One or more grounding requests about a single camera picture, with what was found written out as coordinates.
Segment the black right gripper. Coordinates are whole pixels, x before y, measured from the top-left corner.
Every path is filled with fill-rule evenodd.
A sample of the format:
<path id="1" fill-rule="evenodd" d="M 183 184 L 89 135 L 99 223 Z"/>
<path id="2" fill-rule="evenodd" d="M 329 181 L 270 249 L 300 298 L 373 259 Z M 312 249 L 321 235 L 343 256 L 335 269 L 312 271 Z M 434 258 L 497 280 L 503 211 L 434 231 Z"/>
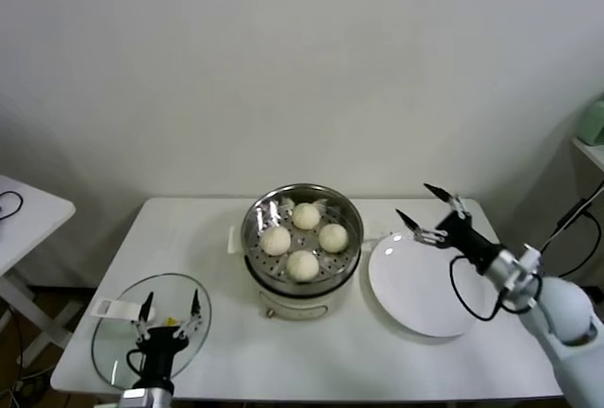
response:
<path id="1" fill-rule="evenodd" d="M 478 273 L 486 273 L 501 252 L 501 244 L 492 243 L 472 226 L 471 213 L 467 211 L 458 195 L 450 194 L 444 188 L 429 183 L 425 188 L 452 210 L 436 229 L 424 229 L 407 214 L 396 209 L 397 215 L 411 231 L 413 240 L 437 248 L 455 248 L 476 268 Z"/>

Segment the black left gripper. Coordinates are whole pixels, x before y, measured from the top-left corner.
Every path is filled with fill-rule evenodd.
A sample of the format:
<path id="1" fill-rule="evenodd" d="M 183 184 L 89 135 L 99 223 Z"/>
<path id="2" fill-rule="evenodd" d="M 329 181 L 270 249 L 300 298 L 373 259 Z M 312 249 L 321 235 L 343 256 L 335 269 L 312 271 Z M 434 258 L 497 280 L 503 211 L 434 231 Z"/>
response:
<path id="1" fill-rule="evenodd" d="M 135 353 L 142 356 L 142 363 L 136 373 L 143 380 L 169 381 L 176 356 L 189 346 L 189 337 L 203 323 L 201 304 L 198 290 L 195 290 L 190 315 L 179 327 L 156 327 L 148 330 L 153 298 L 154 293 L 150 292 L 134 322 L 138 334 Z"/>

